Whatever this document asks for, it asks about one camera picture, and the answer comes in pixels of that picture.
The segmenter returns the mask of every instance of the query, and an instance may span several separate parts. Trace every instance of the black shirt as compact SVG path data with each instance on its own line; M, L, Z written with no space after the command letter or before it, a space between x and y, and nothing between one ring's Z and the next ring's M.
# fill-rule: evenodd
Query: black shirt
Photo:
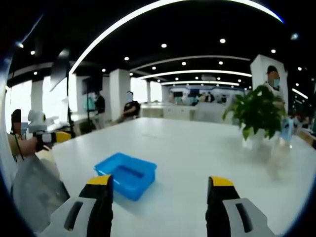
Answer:
M132 112L132 113L126 114L125 115L126 117L137 116L139 114L140 104L136 100L133 100L132 102L125 104L124 112L129 110L129 109L131 109L131 108L133 108L134 106L135 106L136 110L134 112Z
M98 114L102 114L105 112L105 99L102 95L98 97L98 99L94 102L95 108L98 111Z

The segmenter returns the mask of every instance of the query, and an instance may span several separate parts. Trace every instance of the white flower pot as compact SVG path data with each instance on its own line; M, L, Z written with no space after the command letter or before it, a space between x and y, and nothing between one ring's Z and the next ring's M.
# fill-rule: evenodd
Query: white flower pot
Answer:
M252 151L257 151L265 138L265 131L263 129L259 129L256 134L254 134L253 129L251 128L249 137L247 140L242 137L242 147L247 148Z

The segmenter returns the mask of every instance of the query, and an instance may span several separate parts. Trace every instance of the curved led light strip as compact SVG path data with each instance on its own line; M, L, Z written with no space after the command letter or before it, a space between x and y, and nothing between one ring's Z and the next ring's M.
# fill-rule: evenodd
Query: curved led light strip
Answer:
M269 10L265 6L262 6L254 1L251 1L251 0L226 0L226 1L239 2L239 3L245 4L245 5L254 7L260 11L265 12L266 14L269 14L270 16L274 17L275 19L279 20L280 22L284 23L284 21L280 17L278 17L278 15L276 15L273 11Z
M158 7L161 7L161 6L165 6L165 5L168 5L168 4L171 4L171 3L179 2L179 1L186 1L186 0L160 0L160 1L156 1L154 3L151 3L151 4L147 5L147 6L144 6L144 7L140 8L140 9L128 14L127 16L123 17L119 21L115 22L112 26L110 26L108 29L106 29L101 35L98 36L98 38L96 38L89 45L89 47L82 53L82 55L75 62L73 67L70 69L69 74L74 73L74 71L79 66L79 64L82 62L82 60L89 54L89 52L91 52L91 50L99 42L101 42L106 36L108 36L110 33L115 31L117 28L119 28L120 26L124 25L126 22L134 19L135 17L137 17L139 15L144 14L145 12L151 11L151 10L153 10L155 8L158 8Z
M186 74L186 73L225 73L225 74L232 74L232 75L238 75L238 76L244 76L244 77L252 77L252 75L248 74L248 73L240 73L240 72L232 72L232 71L222 71L222 70L185 70L185 71L175 71L175 72L151 74L151 75L139 77L138 79L147 79L147 78L155 78L155 77L161 77L161 76L166 76L166 75Z
M180 60L187 60L187 59L196 59L196 58L228 58L228 59L237 59L237 60L243 60L243 61L250 61L249 58L241 58L241 57L235 57L235 56L225 56L225 55L198 55L198 56L186 56L186 57L180 57L180 58L170 58L170 59L165 59L149 64L145 64L142 66L139 66L137 68L133 68L130 71L133 72L135 70L145 68L145 67L150 67L152 65L158 65L161 63L169 63L169 62L174 62L174 61L180 61Z
M306 95L304 95L302 92L296 90L296 89L292 89L292 91L294 91L295 93L299 94L300 96L303 96L305 99L308 99L308 97Z
M79 66L79 64L83 61L83 59L91 52L91 50L99 43L101 42L106 36L108 36L110 33L112 33L113 31L115 31L117 28L119 28L120 26L124 25L126 22L134 19L135 17L142 15L150 10L153 10L155 8L161 7L161 6L165 6L171 3L175 3L175 2L180 2L180 1L186 1L186 0L160 0L160 1L156 1L154 3L151 3L147 6L144 6L130 14L128 14L127 16L123 17L122 19L120 19L119 21L117 21L116 23L114 23L112 26L110 26L108 29L106 29L101 35L98 36L98 38L96 38L90 45L88 48L86 48L86 50L82 53L82 55L78 58L78 60L75 62L75 64L71 67L69 74L73 74L75 72L75 70L77 69L77 67ZM270 11L269 9L267 9L264 6L261 6L258 3L255 3L253 1L250 0L228 0L228 1L235 1L235 2L239 2L239 3L243 3L246 4L248 6L254 7L258 10L261 10L271 16L273 16L274 18L278 19L280 22L283 23L283 21L272 11Z
M173 85L173 84L221 84L221 85L235 85L239 86L239 83L225 82L225 81L208 81L208 80L187 80L187 81L168 81L162 82L161 85Z

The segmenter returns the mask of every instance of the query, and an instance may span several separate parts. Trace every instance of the white shirt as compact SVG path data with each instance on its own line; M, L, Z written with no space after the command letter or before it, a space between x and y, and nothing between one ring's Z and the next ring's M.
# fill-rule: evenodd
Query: white shirt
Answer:
M283 91L282 91L281 87L279 87L279 90L275 90L267 82L265 83L265 86L269 89L269 91L271 91L273 93L274 96L280 97L282 99L282 101L284 101Z

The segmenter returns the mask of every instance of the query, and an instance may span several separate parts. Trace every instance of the white pillar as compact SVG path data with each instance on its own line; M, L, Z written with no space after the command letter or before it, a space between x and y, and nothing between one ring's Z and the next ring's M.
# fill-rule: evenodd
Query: white pillar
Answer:
M146 84L147 84L147 102L150 103L152 101L150 81L147 81Z
M31 109L35 111L42 111L43 104L43 80L35 81L32 83L31 90Z
M110 72L110 103L112 121L122 114L125 105L125 94L130 91L129 72L116 69Z
M283 63L263 55L258 55L250 65L252 74L252 87L255 89L263 85L268 79L267 70L269 66L275 66L280 76L280 88L283 92L285 110L288 111L288 89L287 89L287 72Z
M161 86L161 92L162 92L162 101L168 102L169 101L169 94L170 94L170 86Z

